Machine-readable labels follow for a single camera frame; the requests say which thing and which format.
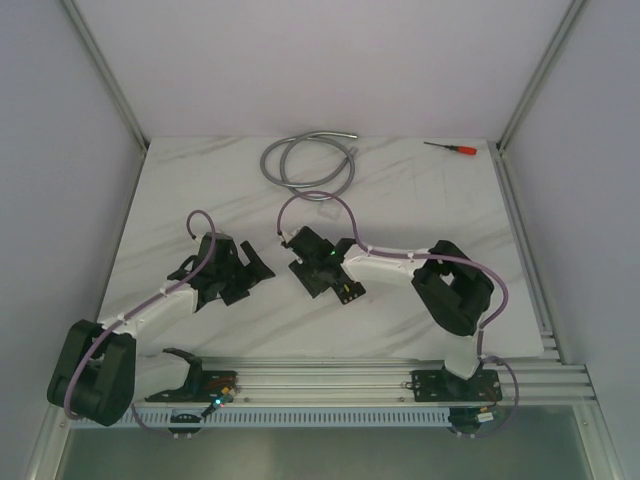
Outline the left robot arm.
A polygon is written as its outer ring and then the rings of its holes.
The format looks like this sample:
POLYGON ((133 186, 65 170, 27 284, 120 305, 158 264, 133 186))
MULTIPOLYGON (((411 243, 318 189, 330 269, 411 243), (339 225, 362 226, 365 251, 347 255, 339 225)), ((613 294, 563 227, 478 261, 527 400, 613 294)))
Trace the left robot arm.
POLYGON ((47 401, 72 419, 102 426, 119 421, 139 401, 211 401, 234 387, 233 376, 208 372, 197 355, 177 347, 149 346, 181 320, 220 300, 230 306, 274 277, 247 241, 224 234, 198 238, 197 254, 170 273, 157 294, 138 307, 69 329, 49 382, 47 401))

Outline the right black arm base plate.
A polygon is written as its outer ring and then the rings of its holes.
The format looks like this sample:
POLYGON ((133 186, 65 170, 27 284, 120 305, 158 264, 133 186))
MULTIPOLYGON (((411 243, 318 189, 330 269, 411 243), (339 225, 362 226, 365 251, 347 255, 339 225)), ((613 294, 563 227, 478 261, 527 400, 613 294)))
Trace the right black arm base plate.
POLYGON ((482 368, 467 380, 445 368, 414 370, 406 387, 416 402, 497 403, 503 399, 498 372, 482 368))

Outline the clear plastic fuse box cover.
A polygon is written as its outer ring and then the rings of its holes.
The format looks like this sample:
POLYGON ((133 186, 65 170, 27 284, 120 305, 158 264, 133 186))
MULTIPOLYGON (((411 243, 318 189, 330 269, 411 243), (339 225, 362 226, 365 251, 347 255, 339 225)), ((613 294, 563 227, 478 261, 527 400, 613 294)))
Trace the clear plastic fuse box cover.
POLYGON ((337 221, 343 212, 342 205, 335 200, 326 200, 319 204, 318 215, 332 221, 337 221))

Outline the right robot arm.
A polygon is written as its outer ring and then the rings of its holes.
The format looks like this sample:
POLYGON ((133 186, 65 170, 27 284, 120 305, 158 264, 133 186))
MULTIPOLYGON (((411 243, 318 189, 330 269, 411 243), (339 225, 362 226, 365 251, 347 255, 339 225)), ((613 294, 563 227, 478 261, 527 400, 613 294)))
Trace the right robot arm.
POLYGON ((333 244, 311 228, 280 235, 296 259, 289 269, 313 297, 328 289, 346 305, 366 293, 365 283, 411 286, 434 322, 446 332, 443 387, 464 399, 478 387, 479 324, 494 284, 453 243, 441 240, 422 252, 376 249, 354 238, 333 244))

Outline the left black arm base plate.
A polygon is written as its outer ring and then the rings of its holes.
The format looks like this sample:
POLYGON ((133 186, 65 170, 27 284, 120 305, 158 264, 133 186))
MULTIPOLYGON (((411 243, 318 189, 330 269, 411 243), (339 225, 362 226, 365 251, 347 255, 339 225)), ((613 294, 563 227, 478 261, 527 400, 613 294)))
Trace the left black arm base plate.
POLYGON ((145 398, 146 402, 159 403, 204 403, 222 395, 224 388, 233 390, 238 373, 233 370, 203 370, 187 376, 183 386, 164 390, 145 398))

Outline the black fuse box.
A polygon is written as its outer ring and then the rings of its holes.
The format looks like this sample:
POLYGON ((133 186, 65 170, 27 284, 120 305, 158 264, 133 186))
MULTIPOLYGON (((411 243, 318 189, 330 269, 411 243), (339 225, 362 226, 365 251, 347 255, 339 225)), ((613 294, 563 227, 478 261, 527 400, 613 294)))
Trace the black fuse box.
POLYGON ((343 305, 351 303, 366 293, 366 289, 360 282, 351 280, 338 281, 331 288, 343 305))

